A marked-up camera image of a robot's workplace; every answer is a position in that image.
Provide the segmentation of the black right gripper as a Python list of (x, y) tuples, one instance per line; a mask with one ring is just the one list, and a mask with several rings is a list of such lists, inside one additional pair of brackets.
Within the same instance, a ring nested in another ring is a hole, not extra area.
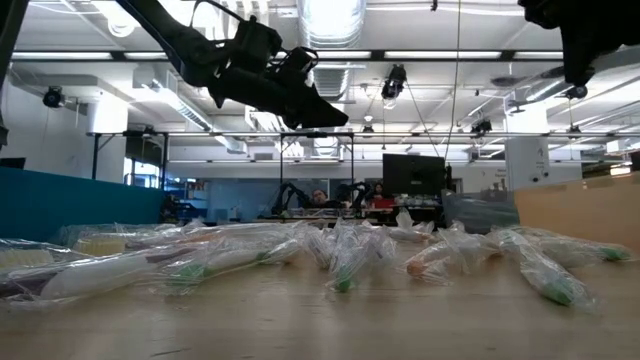
[(517, 0), (526, 21), (561, 32), (565, 81), (584, 86), (592, 63), (608, 53), (604, 0)]

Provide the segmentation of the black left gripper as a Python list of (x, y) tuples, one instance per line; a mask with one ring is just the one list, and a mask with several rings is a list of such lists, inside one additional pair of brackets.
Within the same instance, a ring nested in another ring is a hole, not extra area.
[(293, 129), (343, 126), (349, 119), (324, 100), (315, 87), (305, 87), (305, 81), (296, 74), (258, 74), (229, 68), (213, 75), (207, 90), (218, 108), (230, 99), (280, 116)]

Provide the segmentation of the black computer monitor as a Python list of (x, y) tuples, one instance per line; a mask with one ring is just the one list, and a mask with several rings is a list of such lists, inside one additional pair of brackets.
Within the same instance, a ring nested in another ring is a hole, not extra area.
[(389, 194), (436, 196), (445, 188), (442, 157), (383, 155), (383, 188)]

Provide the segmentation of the white pillar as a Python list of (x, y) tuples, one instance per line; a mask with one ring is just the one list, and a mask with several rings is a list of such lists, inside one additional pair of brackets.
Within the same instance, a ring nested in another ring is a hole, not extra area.
[(542, 103), (534, 103), (507, 112), (504, 129), (505, 159), (509, 189), (544, 185), (550, 176), (549, 132), (547, 110)]

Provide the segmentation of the cardboard box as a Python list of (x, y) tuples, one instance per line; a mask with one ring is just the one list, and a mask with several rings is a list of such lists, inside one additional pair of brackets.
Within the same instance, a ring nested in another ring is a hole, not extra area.
[(640, 256), (640, 172), (515, 192), (520, 223), (623, 245)]

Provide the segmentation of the green white toothbrush in wrapper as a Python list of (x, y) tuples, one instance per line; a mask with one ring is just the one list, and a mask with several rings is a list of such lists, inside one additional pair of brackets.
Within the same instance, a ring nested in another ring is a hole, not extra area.
[(585, 311), (594, 310), (597, 301), (586, 285), (523, 235), (507, 228), (490, 232), (501, 253), (513, 261), (522, 277), (542, 297), (556, 304)]
[(287, 235), (263, 239), (226, 237), (163, 267), (163, 280), (157, 291), (171, 296), (186, 295), (202, 282), (229, 272), (287, 263), (301, 249), (300, 242)]
[(633, 258), (633, 253), (622, 245), (589, 241), (540, 228), (518, 226), (513, 230), (565, 268), (629, 261)]
[(354, 280), (371, 259), (372, 228), (361, 224), (342, 224), (334, 228), (336, 243), (329, 267), (331, 280), (328, 286), (346, 293), (354, 286)]

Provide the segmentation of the grey plastic bin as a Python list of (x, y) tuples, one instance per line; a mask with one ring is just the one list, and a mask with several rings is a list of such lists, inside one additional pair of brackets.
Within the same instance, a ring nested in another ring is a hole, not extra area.
[(487, 234), (494, 227), (520, 224), (514, 194), (508, 191), (455, 193), (443, 190), (442, 205), (446, 226), (459, 222), (467, 233)]

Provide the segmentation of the blue plastic bin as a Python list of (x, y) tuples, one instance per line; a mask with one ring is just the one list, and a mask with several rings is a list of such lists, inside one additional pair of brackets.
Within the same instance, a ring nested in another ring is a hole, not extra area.
[(0, 167), (0, 238), (45, 242), (68, 225), (152, 224), (164, 192)]

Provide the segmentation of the purple white toothbrush in wrapper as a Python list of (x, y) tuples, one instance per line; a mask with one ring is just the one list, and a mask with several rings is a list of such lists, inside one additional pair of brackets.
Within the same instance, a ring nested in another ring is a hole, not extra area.
[(57, 302), (114, 290), (195, 250), (194, 246), (161, 246), (11, 270), (0, 275), (0, 300)]

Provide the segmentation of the black metal rig frame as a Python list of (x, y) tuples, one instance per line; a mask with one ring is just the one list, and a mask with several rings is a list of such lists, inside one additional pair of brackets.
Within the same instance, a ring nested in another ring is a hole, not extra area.
[(355, 162), (354, 162), (354, 134), (351, 132), (325, 132), (325, 131), (304, 131), (304, 132), (295, 132), (295, 133), (281, 133), (280, 134), (280, 143), (279, 143), (279, 166), (280, 166), (280, 185), (285, 183), (284, 179), (284, 165), (285, 165), (285, 152), (294, 144), (298, 142), (298, 138), (303, 137), (311, 140), (331, 140), (329, 145), (319, 145), (316, 146), (315, 149), (320, 150), (330, 150), (331, 152), (336, 152), (337, 156), (334, 158), (333, 156), (324, 156), (322, 154), (319, 155), (319, 160), (313, 160), (312, 158), (307, 159), (304, 155), (294, 156), (289, 159), (289, 162), (292, 164), (342, 164), (345, 162), (344, 152), (348, 151), (350, 153), (349, 156), (349, 164), (351, 171), (351, 183), (355, 183)]
[(137, 177), (149, 178), (151, 187), (164, 189), (169, 134), (152, 130), (119, 133), (89, 132), (93, 138), (91, 178), (135, 185)]

